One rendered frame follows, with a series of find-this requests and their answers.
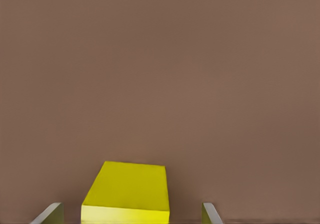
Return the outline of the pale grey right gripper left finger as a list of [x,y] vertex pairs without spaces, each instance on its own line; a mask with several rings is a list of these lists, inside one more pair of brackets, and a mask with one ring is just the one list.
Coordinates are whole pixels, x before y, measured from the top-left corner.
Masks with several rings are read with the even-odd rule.
[[62,202],[50,204],[29,224],[64,224],[64,204]]

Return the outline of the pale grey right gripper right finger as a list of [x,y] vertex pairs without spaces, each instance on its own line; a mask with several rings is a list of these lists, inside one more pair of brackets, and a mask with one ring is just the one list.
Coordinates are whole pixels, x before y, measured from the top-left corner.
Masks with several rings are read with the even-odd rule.
[[201,224],[223,224],[223,221],[218,211],[212,203],[203,202],[201,204],[201,209]]

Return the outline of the yellow square block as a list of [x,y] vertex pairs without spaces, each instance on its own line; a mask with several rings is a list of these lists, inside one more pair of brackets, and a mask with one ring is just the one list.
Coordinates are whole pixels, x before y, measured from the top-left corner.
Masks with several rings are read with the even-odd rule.
[[106,161],[81,205],[81,224],[169,224],[166,168]]

